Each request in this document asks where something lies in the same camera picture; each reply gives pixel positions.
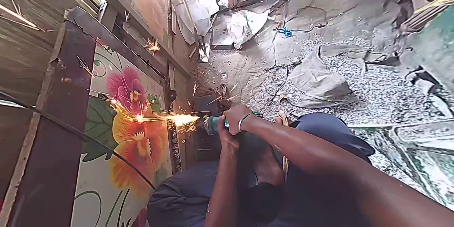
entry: bare foot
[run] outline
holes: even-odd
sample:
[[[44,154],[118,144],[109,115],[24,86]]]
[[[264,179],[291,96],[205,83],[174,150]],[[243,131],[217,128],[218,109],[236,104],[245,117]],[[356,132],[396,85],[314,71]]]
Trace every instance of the bare foot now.
[[[269,183],[276,187],[284,185],[284,171],[276,162],[271,153],[271,146],[268,145],[262,159],[254,166],[258,183]]]

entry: concrete floor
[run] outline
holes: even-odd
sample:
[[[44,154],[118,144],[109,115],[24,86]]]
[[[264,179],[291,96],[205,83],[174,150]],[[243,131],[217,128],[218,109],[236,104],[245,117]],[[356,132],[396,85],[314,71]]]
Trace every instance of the concrete floor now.
[[[262,13],[275,0],[264,0],[247,7]],[[286,81],[286,66],[310,54],[318,45],[354,44],[385,53],[399,52],[402,44],[396,38],[393,22],[400,12],[393,0],[289,0],[285,27],[310,30],[290,38],[276,33],[277,21],[269,20],[262,30],[242,45],[240,50],[213,50],[209,63],[199,64],[194,80],[199,85],[196,96],[209,94],[227,84],[231,96],[253,110],[262,110],[268,120],[279,110],[295,119],[301,114],[326,112],[344,119],[348,124],[395,124],[443,119],[420,88],[402,78],[396,69],[368,67],[366,73],[345,58],[323,60],[331,71],[339,72],[349,83],[357,100],[331,108],[298,108],[276,94],[298,94]],[[225,24],[213,24],[213,27]],[[228,73],[221,79],[221,73]],[[420,184],[402,171],[385,151],[377,148],[372,157],[374,166],[425,193]]]

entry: knee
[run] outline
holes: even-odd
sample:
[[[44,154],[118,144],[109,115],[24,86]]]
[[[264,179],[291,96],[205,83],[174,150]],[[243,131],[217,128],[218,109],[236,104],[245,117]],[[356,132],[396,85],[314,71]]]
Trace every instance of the knee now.
[[[333,126],[347,128],[344,121],[332,114],[326,113],[311,113],[302,115],[298,118],[298,120],[292,122],[290,126],[306,132],[313,129],[332,129]]]

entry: black cable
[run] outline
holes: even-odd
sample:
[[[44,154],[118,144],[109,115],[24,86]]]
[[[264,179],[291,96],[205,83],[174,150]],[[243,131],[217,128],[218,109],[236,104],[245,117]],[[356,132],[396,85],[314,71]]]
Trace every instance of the black cable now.
[[[148,180],[144,174],[142,174],[140,172],[140,170],[138,170],[134,165],[132,165],[128,160],[126,160],[125,158],[123,158],[123,156],[119,155],[116,151],[110,149],[109,147],[107,147],[105,144],[99,142],[98,140],[80,132],[78,129],[72,127],[71,125],[69,124],[66,124],[65,122],[63,122],[62,120],[54,117],[53,115],[51,114],[48,114],[46,112],[43,112],[41,110],[38,110],[36,109],[35,107],[31,106],[31,105],[28,105],[27,103],[25,102],[22,102],[18,99],[16,99],[15,97],[3,92],[3,91],[0,91],[0,95],[8,98],[10,101],[26,108],[26,109],[29,109],[29,110],[32,110],[42,116],[44,116],[46,119],[48,119],[49,121],[59,125],[60,127],[64,128],[65,130],[71,132],[72,134],[76,135],[77,137],[79,137],[81,140],[83,141],[87,141],[87,142],[94,142],[94,143],[98,143],[100,145],[102,145],[105,149],[109,150],[113,155],[117,156],[120,160],[122,160],[124,163],[126,163],[128,166],[130,166],[133,170],[135,170],[135,172],[137,172],[137,174],[139,174],[139,176],[141,176],[145,182],[147,182],[151,188],[153,188],[154,190],[156,190],[156,188],[154,187],[154,185],[150,182],[150,180]]]

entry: orange flower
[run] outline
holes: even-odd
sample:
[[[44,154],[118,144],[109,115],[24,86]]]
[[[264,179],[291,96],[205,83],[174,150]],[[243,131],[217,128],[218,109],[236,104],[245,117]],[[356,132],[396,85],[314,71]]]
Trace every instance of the orange flower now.
[[[156,113],[148,108],[145,117],[153,116]],[[119,112],[113,119],[112,133],[118,143],[115,151],[152,182],[155,172],[162,166],[167,143],[167,124],[165,121],[137,123],[126,117],[125,113]],[[116,188],[130,188],[139,198],[150,196],[150,186],[126,163],[112,155],[109,164],[111,181]]]

